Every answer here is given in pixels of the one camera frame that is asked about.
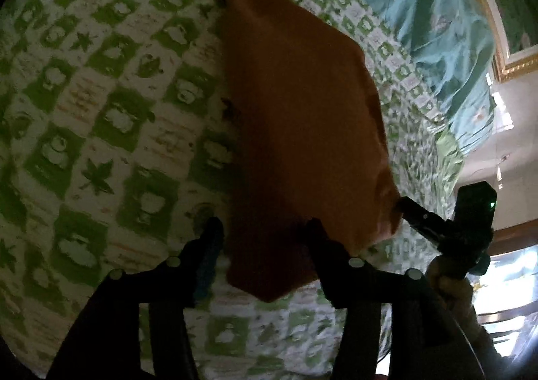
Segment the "painting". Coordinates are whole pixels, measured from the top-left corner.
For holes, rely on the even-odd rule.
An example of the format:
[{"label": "painting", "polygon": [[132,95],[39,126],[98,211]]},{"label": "painting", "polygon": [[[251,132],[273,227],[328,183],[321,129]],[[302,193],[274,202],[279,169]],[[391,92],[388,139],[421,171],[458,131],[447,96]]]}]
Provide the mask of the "painting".
[{"label": "painting", "polygon": [[504,83],[538,70],[538,0],[477,0],[496,42],[492,69]]}]

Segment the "leaf print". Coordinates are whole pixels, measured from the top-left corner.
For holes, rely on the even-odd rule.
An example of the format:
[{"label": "leaf print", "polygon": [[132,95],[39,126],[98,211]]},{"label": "leaf print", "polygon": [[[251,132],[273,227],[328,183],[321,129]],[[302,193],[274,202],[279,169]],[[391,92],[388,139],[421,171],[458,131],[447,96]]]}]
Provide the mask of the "leaf print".
[{"label": "leaf print", "polygon": [[198,5],[198,10],[200,10],[200,14],[207,19],[209,17],[209,13],[214,9],[214,7],[215,6],[208,4],[200,4]]},{"label": "leaf print", "polygon": [[153,57],[151,54],[143,56],[140,59],[137,75],[141,78],[149,78],[157,73],[163,73],[160,57]]},{"label": "leaf print", "polygon": [[0,267],[8,267],[11,272],[15,272],[17,258],[10,252],[14,247],[6,247],[3,239],[0,239]]},{"label": "leaf print", "polygon": [[74,49],[81,48],[84,52],[87,52],[88,46],[93,45],[93,42],[90,39],[89,33],[85,33],[85,34],[77,33],[76,37],[77,37],[77,40],[75,41],[75,43],[73,43],[73,46],[69,48],[71,51],[73,51]]},{"label": "leaf print", "polygon": [[430,27],[433,32],[446,30],[449,25],[450,21],[448,21],[444,16],[439,16],[435,14],[431,15]]},{"label": "leaf print", "polygon": [[273,323],[270,323],[260,334],[260,337],[258,338],[259,343],[266,343],[270,339],[274,339],[275,336],[277,336],[278,333],[276,332],[275,326]]},{"label": "leaf print", "polygon": [[114,165],[114,160],[110,160],[106,163],[100,163],[99,166],[96,166],[89,158],[86,162],[86,170],[82,171],[88,182],[80,187],[80,189],[85,189],[89,185],[93,186],[93,193],[99,195],[101,192],[104,193],[114,193],[112,188],[106,182],[106,179],[110,177],[112,173],[112,166]]}]

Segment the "bedsheet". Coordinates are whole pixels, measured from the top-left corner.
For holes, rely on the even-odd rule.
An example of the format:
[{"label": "bedsheet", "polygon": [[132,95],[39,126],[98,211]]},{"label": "bedsheet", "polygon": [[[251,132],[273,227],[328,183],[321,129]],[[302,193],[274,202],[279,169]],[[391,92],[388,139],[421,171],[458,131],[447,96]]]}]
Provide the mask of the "bedsheet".
[{"label": "bedsheet", "polygon": [[365,0],[411,54],[465,154],[493,130],[485,73],[495,43],[475,0]]},{"label": "bedsheet", "polygon": [[[448,217],[461,153],[409,54],[364,0],[293,0],[351,36],[376,81],[402,195]],[[44,373],[114,268],[151,269],[227,223],[240,172],[223,81],[219,0],[9,0],[0,12],[0,330]],[[424,270],[433,247],[404,224],[364,251]],[[185,317],[205,379],[330,370],[345,312],[312,283],[264,304],[225,281]],[[380,356],[390,344],[384,308]],[[143,366],[151,372],[147,306]]]}]

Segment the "white dot marker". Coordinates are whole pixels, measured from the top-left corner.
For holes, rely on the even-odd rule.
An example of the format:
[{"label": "white dot marker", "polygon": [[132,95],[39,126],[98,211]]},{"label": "white dot marker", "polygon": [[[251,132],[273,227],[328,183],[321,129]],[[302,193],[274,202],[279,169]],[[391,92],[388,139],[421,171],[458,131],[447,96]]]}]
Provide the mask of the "white dot marker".
[{"label": "white dot marker", "polygon": [[352,257],[349,259],[348,262],[349,266],[351,267],[363,267],[364,266],[364,260],[358,257]]},{"label": "white dot marker", "polygon": [[112,269],[112,271],[109,274],[109,277],[112,280],[119,280],[120,278],[123,277],[123,272],[124,272],[123,269]]},{"label": "white dot marker", "polygon": [[178,267],[181,264],[179,257],[169,257],[166,259],[166,264],[170,267]]},{"label": "white dot marker", "polygon": [[413,267],[407,270],[406,275],[413,280],[420,280],[422,278],[422,273]]}]

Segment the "light blue blanket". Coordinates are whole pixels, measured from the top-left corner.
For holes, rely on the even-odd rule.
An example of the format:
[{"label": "light blue blanket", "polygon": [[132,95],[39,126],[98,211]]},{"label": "light blue blanket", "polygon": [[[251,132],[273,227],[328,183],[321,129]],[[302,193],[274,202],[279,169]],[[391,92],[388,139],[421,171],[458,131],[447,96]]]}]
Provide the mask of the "light blue blanket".
[{"label": "light blue blanket", "polygon": [[464,154],[493,127],[485,73],[494,40],[475,0],[364,0],[411,54]]}]

